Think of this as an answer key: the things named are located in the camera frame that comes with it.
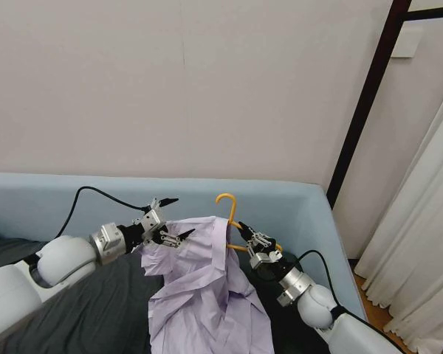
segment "light switch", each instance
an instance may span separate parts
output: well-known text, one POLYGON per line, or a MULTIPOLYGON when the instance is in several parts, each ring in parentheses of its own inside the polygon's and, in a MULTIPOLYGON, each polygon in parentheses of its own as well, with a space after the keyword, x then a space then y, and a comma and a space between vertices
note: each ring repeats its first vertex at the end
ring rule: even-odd
POLYGON ((403 26, 397 38, 391 58, 413 58, 422 39, 423 27, 403 26))

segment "light purple shirt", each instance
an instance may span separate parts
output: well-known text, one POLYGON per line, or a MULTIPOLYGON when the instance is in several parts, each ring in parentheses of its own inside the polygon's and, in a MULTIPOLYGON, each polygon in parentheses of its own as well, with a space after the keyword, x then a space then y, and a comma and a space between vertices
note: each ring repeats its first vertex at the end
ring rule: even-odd
POLYGON ((164 275, 149 300, 153 354, 271 354, 271 323, 254 287, 226 248, 227 220, 167 222, 169 233, 192 234, 178 249, 142 248, 146 275, 164 275))

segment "dark gray blanket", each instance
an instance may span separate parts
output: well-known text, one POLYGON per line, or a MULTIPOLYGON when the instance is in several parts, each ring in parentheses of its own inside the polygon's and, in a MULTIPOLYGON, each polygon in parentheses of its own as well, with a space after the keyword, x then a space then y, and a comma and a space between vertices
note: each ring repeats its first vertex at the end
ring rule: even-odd
MULTIPOLYGON (((14 263, 43 245, 0 240, 0 266, 14 263)), ((282 308, 277 303, 281 291, 278 284, 260 281, 250 271, 247 254, 238 255, 241 268, 271 318, 275 352, 328 353, 325 342, 302 322, 296 306, 282 308)), ((138 254, 127 254, 50 300, 25 326, 0 343, 0 353, 150 353, 148 301, 162 284, 161 277, 144 277, 138 254)))
MULTIPOLYGON (((0 266, 43 245, 0 240, 0 266)), ((140 256, 127 254, 50 300, 0 353, 150 353, 148 300, 161 287, 162 277, 144 277, 140 256)))

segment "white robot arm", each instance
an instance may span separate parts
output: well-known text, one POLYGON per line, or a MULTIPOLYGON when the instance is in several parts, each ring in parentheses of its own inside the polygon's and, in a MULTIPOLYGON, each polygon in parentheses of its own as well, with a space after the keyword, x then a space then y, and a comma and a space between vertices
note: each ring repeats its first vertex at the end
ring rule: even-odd
POLYGON ((193 230, 170 235, 160 210, 175 201, 154 200, 132 225, 102 225, 100 231, 90 235, 89 241, 58 236, 35 254, 1 267, 0 340, 49 299, 141 243, 179 247, 193 230))
MULTIPOLYGON (((296 268, 296 263, 287 261, 276 249, 275 239, 255 232, 242 222, 240 225, 241 236, 247 241, 251 268, 255 271, 265 268, 274 274, 284 290, 277 298, 279 304, 285 307, 297 301, 302 320, 317 331, 328 344, 331 354, 403 353, 389 338, 343 308, 334 292, 315 284, 312 278, 296 268)), ((316 253, 322 259, 332 289, 326 262, 320 252, 308 251, 298 261, 310 253, 316 253)))

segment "yellow hanger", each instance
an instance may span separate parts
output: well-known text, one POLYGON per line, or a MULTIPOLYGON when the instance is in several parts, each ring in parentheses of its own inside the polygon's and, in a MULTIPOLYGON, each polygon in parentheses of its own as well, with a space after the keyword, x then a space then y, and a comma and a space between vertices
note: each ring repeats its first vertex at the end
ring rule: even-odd
MULTIPOLYGON (((231 199, 231 201, 233 202, 231 204, 231 211, 230 211, 230 217, 228 218, 228 223, 230 225, 236 226, 238 229, 242 229, 241 225, 239 223, 237 223, 236 221, 233 221, 234 217, 235 217, 235 212, 236 212, 236 197, 233 194, 229 194, 229 193, 222 193, 222 194, 218 194, 215 198, 215 203, 218 204, 219 201, 223 198, 229 198, 231 199)), ((279 250, 279 251, 283 251, 282 246, 277 244, 275 245, 275 247, 279 250)), ((237 246, 237 245, 231 245, 229 243, 227 243, 227 248, 228 249, 235 249, 237 251, 243 251, 243 252, 248 252, 248 249, 246 247, 243 246, 237 246)))
POLYGON ((230 225, 236 226, 238 229, 242 229, 242 227, 239 223, 237 223, 236 221, 233 221, 233 219, 235 217, 235 212, 236 212, 236 198, 235 198, 235 196, 233 194, 229 194, 229 193, 219 194, 215 199, 215 203, 218 204, 219 201, 223 198, 229 198, 233 202, 231 204, 231 211, 230 211, 230 217, 228 218, 228 223, 230 225))

